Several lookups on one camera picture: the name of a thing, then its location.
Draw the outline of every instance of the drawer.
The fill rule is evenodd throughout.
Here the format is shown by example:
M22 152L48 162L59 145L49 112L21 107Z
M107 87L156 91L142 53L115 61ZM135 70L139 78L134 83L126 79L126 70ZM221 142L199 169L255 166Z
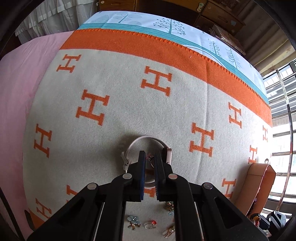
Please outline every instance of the drawer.
M206 5L202 16L212 20L232 35L235 35L244 26L237 18L211 2Z
M100 11L127 10L134 11L136 0L99 0Z
M212 28L214 26L214 22L212 22L211 20L200 16L198 18L198 20L196 21L195 27L198 28L201 31L204 31L206 33L209 33L209 29Z
M163 1L171 2L176 5L189 8L195 12L201 12L207 2L207 0L163 0Z

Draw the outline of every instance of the pink blanket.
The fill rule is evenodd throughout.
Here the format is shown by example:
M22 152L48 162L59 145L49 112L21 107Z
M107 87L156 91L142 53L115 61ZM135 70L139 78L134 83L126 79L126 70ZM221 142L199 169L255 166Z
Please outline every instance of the pink blanket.
M0 186L25 238L32 232L24 213L28 208L22 178L26 117L47 67L71 34L35 38L0 61ZM12 227L1 201L0 212Z

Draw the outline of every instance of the jewelry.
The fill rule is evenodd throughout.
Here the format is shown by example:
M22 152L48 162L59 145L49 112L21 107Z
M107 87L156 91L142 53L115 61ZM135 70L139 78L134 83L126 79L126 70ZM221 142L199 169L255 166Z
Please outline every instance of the jewelry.
M127 220L130 222L130 225L128 226L129 229L131 228L132 230L135 230L136 228L141 227L141 221L138 220L137 216L129 215Z
M175 232L175 226L172 226L168 229L167 233L164 235L165 238L170 237Z
M150 161L151 166L154 168L154 165L152 163L152 159L153 159L153 155L151 153L148 153L148 155L146 156L146 160Z
M169 215L172 215L174 213L174 202L166 202L164 209L169 211Z
M155 229L156 228L156 226L155 226L156 224L157 224L157 222L154 221L154 220L152 220L150 223L145 224L144 225L144 228L146 228L146 229Z

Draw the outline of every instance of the orange blanket border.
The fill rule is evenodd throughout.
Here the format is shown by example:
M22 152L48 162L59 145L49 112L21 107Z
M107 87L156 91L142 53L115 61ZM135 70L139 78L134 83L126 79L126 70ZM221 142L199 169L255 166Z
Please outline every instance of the orange blanket border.
M272 126L269 105L249 85L208 57L170 40L126 30L80 29L60 49L119 52L175 67L233 97Z

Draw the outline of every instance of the orange box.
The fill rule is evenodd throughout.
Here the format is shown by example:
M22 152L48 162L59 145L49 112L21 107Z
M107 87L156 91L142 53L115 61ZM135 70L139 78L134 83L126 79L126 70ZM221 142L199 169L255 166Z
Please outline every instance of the orange box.
M248 170L246 180L235 202L235 206L244 215L247 215L255 198L257 198L249 216L253 213L261 213L275 178L276 172L270 164L253 163Z

